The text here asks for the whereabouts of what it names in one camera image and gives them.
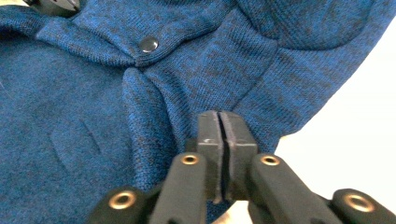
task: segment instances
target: blue knit garment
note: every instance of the blue knit garment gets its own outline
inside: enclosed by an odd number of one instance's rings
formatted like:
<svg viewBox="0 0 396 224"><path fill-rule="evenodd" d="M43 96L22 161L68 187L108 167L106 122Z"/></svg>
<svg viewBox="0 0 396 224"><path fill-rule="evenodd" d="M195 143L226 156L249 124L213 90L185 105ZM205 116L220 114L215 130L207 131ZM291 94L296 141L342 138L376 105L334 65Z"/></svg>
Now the blue knit garment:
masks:
<svg viewBox="0 0 396 224"><path fill-rule="evenodd" d="M88 0L70 19L0 7L0 223L83 223L109 190L153 188L206 110L241 115L274 152L395 14L396 0ZM207 220L227 207L208 203Z"/></svg>

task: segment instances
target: snap button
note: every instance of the snap button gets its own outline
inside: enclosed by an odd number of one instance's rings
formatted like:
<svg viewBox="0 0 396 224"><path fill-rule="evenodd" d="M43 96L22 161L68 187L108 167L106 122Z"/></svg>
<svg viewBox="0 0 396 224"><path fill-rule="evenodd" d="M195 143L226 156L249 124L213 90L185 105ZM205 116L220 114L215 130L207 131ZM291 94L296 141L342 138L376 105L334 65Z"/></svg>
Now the snap button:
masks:
<svg viewBox="0 0 396 224"><path fill-rule="evenodd" d="M139 48L145 53L150 53L158 48L158 39L153 36L148 36L140 42Z"/></svg>

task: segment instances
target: brass screw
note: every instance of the brass screw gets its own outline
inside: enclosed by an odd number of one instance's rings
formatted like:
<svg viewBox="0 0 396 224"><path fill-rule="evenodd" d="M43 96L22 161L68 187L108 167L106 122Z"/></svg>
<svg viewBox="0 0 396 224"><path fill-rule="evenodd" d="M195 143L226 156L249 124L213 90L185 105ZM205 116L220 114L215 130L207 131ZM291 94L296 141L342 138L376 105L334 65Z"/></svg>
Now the brass screw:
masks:
<svg viewBox="0 0 396 224"><path fill-rule="evenodd" d="M108 205L111 208L121 210L134 205L135 201L136 196L134 192L130 190L125 190L111 197L110 201L108 201Z"/></svg>
<svg viewBox="0 0 396 224"><path fill-rule="evenodd" d="M273 156L263 156L261 159L262 163L265 165L276 166L280 164L280 160Z"/></svg>
<svg viewBox="0 0 396 224"><path fill-rule="evenodd" d="M181 162L183 162L186 165L194 165L198 163L198 157L194 155L187 155L181 159Z"/></svg>
<svg viewBox="0 0 396 224"><path fill-rule="evenodd" d="M373 212L375 210L374 205L367 199L357 194L347 194L344 196L344 201L347 205L361 212Z"/></svg>

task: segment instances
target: knit fabric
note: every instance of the knit fabric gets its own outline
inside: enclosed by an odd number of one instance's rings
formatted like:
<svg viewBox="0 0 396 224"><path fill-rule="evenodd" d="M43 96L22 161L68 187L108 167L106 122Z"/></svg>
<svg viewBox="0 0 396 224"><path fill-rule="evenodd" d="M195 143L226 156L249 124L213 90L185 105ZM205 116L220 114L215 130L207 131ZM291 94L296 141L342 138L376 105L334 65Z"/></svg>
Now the knit fabric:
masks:
<svg viewBox="0 0 396 224"><path fill-rule="evenodd" d="M70 19L0 7L0 223L83 223L107 191L153 188L206 110L241 115L274 152L395 14L396 0L89 0ZM208 203L207 220L227 206Z"/></svg>

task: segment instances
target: screw hole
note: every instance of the screw hole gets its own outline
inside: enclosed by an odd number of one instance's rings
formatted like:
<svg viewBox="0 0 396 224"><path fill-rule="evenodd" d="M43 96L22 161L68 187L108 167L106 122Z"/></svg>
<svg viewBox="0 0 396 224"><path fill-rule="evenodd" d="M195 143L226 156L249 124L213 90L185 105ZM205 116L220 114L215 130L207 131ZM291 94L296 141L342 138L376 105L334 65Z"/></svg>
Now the screw hole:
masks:
<svg viewBox="0 0 396 224"><path fill-rule="evenodd" d="M344 201L350 207L364 213L373 212L375 210L374 205L370 201L357 194L347 194L344 196Z"/></svg>
<svg viewBox="0 0 396 224"><path fill-rule="evenodd" d="M275 166L275 165L279 165L280 161L276 157L273 157L273 156L263 156L262 163L264 163L266 165Z"/></svg>
<svg viewBox="0 0 396 224"><path fill-rule="evenodd" d="M187 155L181 159L181 162L186 165L194 165L198 162L198 157L193 155Z"/></svg>
<svg viewBox="0 0 396 224"><path fill-rule="evenodd" d="M134 193L130 190L125 190L111 197L108 205L111 208L121 210L134 205L135 201L136 196Z"/></svg>

